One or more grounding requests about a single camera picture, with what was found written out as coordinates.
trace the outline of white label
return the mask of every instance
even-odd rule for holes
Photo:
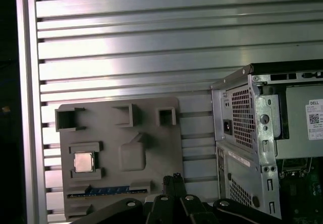
[[[323,99],[313,99],[306,105],[309,140],[323,139]]]
[[[244,165],[246,165],[246,166],[250,167],[250,162],[249,162],[249,161],[247,161],[247,160],[245,160],[244,158],[242,158],[242,157],[240,157],[240,156],[238,156],[238,155],[236,155],[235,153],[230,152],[230,151],[229,151],[229,155],[230,155],[231,157],[233,157],[234,159],[238,160],[239,162],[243,163]]]

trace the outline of qr code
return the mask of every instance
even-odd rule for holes
[[[319,123],[319,116],[318,116],[318,114],[310,114],[309,115],[309,123],[310,124],[317,124],[317,123]]]

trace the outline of ventilation grille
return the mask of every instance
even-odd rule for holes
[[[251,196],[234,180],[230,184],[230,198],[241,204],[251,207]]]
[[[252,99],[249,89],[241,90],[232,95],[233,130],[236,142],[252,149],[251,132],[256,128],[252,108]]]

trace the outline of green circuit board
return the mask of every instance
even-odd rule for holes
[[[289,161],[289,166],[304,162],[302,159]],[[311,159],[309,173],[304,176],[289,174],[280,179],[280,196],[282,218],[292,224],[322,224],[323,203],[321,176],[323,171],[321,159]],[[282,170],[282,160],[278,168]]]

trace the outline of dark background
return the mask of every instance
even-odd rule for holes
[[[23,141],[16,0],[0,0],[1,211],[5,223],[24,223]]]

